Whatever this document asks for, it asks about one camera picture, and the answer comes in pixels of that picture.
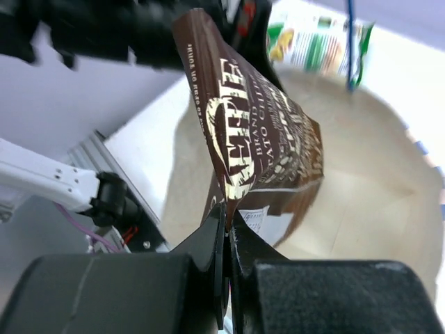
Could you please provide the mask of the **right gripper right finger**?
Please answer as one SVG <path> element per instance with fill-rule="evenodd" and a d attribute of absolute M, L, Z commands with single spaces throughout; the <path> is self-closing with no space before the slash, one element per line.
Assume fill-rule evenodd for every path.
<path fill-rule="evenodd" d="M 387 260 L 290 260 L 240 214 L 229 231 L 235 333 L 442 333 L 418 276 Z"/>

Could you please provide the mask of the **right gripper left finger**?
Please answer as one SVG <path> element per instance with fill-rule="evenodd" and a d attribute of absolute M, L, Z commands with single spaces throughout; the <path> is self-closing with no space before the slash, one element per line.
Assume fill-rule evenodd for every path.
<path fill-rule="evenodd" d="M 217 333 L 225 206 L 168 253 L 48 255 L 24 271 L 2 333 Z"/>

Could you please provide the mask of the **blue checkered paper bag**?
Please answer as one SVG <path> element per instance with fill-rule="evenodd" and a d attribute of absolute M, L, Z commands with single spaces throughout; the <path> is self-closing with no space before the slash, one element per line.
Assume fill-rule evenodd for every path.
<path fill-rule="evenodd" d="M 297 1 L 274 8 L 268 25 L 305 15 L 342 16 Z M 273 65 L 275 85 L 319 124 L 323 144 L 323 180 L 316 198 L 295 230 L 276 247 L 297 259 L 360 259 L 402 262 L 420 277 L 432 299 L 442 266 L 443 217 L 440 172 L 421 151 L 401 114 L 428 105 L 400 76 L 383 82 L 397 100 L 372 93 L 361 82 L 350 89 L 345 77 Z M 175 131 L 174 162 L 161 231 L 178 245 L 209 213 L 204 212 L 213 175 L 188 79 L 169 94 L 184 98 Z"/>

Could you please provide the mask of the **green cassava chips bag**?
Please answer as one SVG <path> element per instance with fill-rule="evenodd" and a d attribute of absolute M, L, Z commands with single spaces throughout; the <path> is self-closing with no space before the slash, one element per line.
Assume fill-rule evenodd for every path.
<path fill-rule="evenodd" d="M 320 14 L 286 18 L 268 26 L 266 49 L 273 65 L 346 78 L 350 89 L 362 82 L 371 23 L 349 24 L 342 16 Z"/>

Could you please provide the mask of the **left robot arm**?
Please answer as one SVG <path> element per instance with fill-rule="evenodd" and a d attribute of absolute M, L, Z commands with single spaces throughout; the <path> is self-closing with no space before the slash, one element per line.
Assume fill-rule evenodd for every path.
<path fill-rule="evenodd" d="M 1 53 L 34 63 L 31 43 L 40 24 L 68 68 L 77 56 L 179 70 L 172 23 L 201 8 L 223 39 L 272 84 L 279 85 L 266 53 L 270 1 L 2 1 Z M 8 141 L 1 142 L 1 183 L 90 217 L 98 227 L 129 228 L 145 220 L 139 202 L 114 173 L 78 169 Z"/>

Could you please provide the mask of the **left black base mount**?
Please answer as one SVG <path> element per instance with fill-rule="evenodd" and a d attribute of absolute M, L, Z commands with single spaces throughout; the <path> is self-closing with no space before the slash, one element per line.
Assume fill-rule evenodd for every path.
<path fill-rule="evenodd" d="M 131 193 L 125 198 L 123 213 L 115 227 L 130 253 L 167 253 L 170 250 L 155 220 Z"/>

